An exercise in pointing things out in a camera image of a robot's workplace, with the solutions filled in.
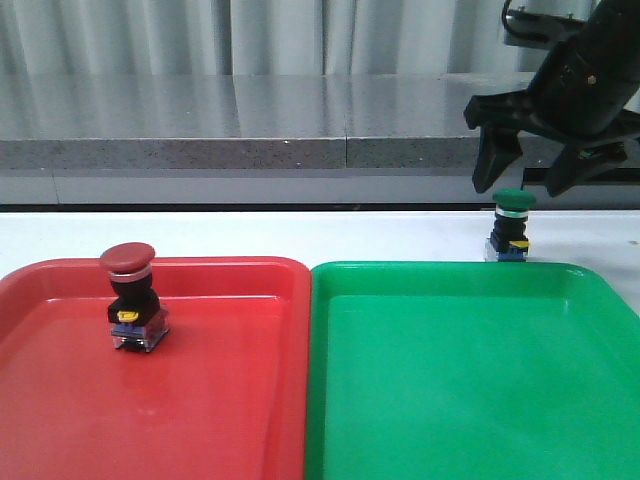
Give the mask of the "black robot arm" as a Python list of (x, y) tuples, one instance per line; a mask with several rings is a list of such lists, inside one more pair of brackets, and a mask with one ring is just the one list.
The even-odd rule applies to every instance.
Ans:
[(563, 146), (546, 175), (552, 197), (619, 167), (626, 141), (639, 136), (639, 116), (625, 107), (639, 89), (638, 2), (601, 1), (585, 21), (505, 3), (501, 22), (507, 44), (547, 55), (526, 89), (467, 104), (467, 126), (480, 131), (475, 190), (488, 190), (522, 156), (522, 131)]

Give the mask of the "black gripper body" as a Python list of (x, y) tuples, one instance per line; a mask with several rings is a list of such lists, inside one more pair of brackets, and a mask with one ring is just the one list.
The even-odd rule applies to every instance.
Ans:
[(526, 89), (474, 96), (464, 117), (471, 129), (597, 146), (639, 136), (639, 115), (625, 108), (638, 89), (639, 31), (583, 31), (552, 49)]

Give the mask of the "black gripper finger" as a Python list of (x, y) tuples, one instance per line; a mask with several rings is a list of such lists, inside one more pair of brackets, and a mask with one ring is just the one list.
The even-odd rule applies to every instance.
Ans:
[(583, 181), (618, 168), (626, 160), (622, 142), (589, 148), (567, 145), (549, 167), (545, 188), (551, 197), (557, 197)]
[(486, 192), (523, 155), (518, 135), (518, 130), (493, 124), (480, 128), (479, 152), (472, 175), (477, 193)]

